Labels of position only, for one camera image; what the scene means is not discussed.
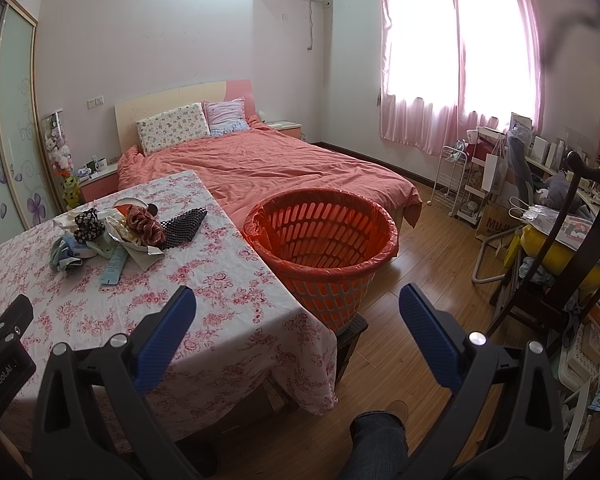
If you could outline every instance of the metal screw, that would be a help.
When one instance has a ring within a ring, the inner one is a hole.
[[[538,341],[532,341],[529,343],[529,350],[531,350],[534,354],[541,354],[544,348],[542,348],[542,344],[540,344]]]
[[[482,346],[487,342],[487,337],[480,332],[471,332],[469,334],[469,341],[476,346]]]
[[[66,344],[58,343],[57,345],[54,346],[54,349],[52,350],[52,352],[54,353],[54,355],[64,354],[66,352]]]
[[[109,344],[113,346],[113,348],[120,348],[121,346],[126,345],[126,335],[124,334],[116,334],[109,339]]]

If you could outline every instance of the headboard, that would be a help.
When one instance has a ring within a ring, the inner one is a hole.
[[[244,97],[244,114],[247,118],[256,113],[253,89],[248,79],[183,86],[119,102],[115,109],[122,153],[134,144],[140,146],[136,123],[142,119],[203,100],[219,102],[239,97]]]

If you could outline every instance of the baseboard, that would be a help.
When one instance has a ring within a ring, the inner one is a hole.
[[[331,150],[332,152],[342,153],[343,155],[349,155],[353,158],[358,158],[359,160],[364,160],[365,162],[372,162],[377,164],[378,166],[382,166],[383,168],[387,168],[388,170],[397,173],[400,176],[408,180],[415,180],[421,184],[425,184],[426,186],[433,187],[433,180],[430,180],[424,176],[421,176],[416,173],[411,173],[411,171],[404,170],[398,166],[394,166],[393,164],[389,164],[384,160],[378,160],[377,158],[373,158],[372,156],[363,155],[362,153],[354,152],[352,150],[348,150],[347,148],[341,148],[340,146],[335,146],[333,144],[329,144],[328,142],[314,142],[314,146],[319,146],[320,148],[325,148],[326,150]]]

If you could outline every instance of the floral patterned pillow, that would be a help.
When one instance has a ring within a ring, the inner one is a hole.
[[[188,140],[208,139],[211,136],[200,103],[163,112],[138,121],[136,125],[145,155]]]

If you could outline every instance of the pink curtain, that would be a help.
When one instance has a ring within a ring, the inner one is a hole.
[[[381,0],[380,136],[438,155],[512,112],[542,120],[534,0]]]

